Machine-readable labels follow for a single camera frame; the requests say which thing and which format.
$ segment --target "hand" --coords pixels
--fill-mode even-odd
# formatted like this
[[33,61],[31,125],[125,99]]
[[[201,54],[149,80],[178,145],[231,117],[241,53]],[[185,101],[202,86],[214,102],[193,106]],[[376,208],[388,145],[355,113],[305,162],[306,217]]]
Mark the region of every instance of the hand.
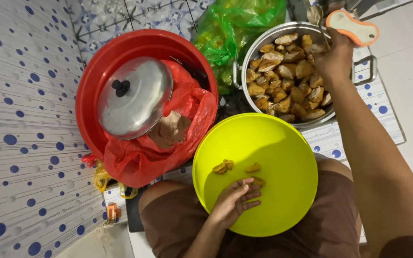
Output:
[[315,56],[315,67],[330,87],[337,80],[350,80],[353,43],[347,36],[331,27],[328,28],[328,33],[332,40],[331,50],[324,56]]
[[261,201],[247,202],[261,196],[260,185],[248,185],[254,178],[247,178],[234,181],[224,189],[214,204],[211,211],[210,220],[218,223],[222,229],[230,228],[238,217],[245,211],[261,204]]

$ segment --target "yellow plate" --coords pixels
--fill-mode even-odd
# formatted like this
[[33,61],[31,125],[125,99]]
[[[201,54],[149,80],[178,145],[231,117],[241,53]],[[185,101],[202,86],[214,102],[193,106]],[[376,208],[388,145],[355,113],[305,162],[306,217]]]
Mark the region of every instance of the yellow plate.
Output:
[[[223,159],[234,161],[233,170],[213,173]],[[245,173],[255,162],[261,170]],[[199,144],[192,177],[208,213],[226,186],[252,175],[266,181],[261,205],[245,211],[230,230],[273,236],[294,226],[312,206],[318,185],[315,157],[302,134],[285,121],[260,113],[235,115],[215,125]]]

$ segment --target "black lid knob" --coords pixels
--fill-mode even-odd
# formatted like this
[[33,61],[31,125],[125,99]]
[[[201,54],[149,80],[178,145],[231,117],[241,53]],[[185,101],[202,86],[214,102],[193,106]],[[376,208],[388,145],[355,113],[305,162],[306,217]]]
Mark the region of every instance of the black lid knob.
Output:
[[112,82],[111,87],[116,90],[116,96],[122,97],[130,90],[130,82],[123,81],[120,82],[119,80],[115,80]]

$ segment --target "knee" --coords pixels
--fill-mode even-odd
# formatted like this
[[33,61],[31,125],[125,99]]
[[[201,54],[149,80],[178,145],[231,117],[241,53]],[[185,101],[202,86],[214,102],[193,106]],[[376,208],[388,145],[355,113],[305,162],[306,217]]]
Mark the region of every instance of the knee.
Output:
[[348,179],[353,181],[352,171],[344,165],[342,162],[327,158],[317,162],[318,170],[328,170],[346,176]]
[[186,188],[189,186],[190,185],[187,185],[185,183],[171,180],[162,180],[155,183],[154,185],[146,189],[146,191],[141,195],[140,202],[138,203],[138,209],[140,211],[140,214],[149,203],[151,203],[158,197],[167,194],[171,191]]

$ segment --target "green plastic bag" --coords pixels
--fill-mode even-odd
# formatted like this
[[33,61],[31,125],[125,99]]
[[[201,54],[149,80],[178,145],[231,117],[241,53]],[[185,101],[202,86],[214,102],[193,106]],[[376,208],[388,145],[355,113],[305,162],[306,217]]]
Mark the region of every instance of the green plastic bag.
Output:
[[216,0],[202,15],[194,45],[210,63],[219,94],[232,85],[232,63],[243,59],[265,31],[284,23],[285,0]]

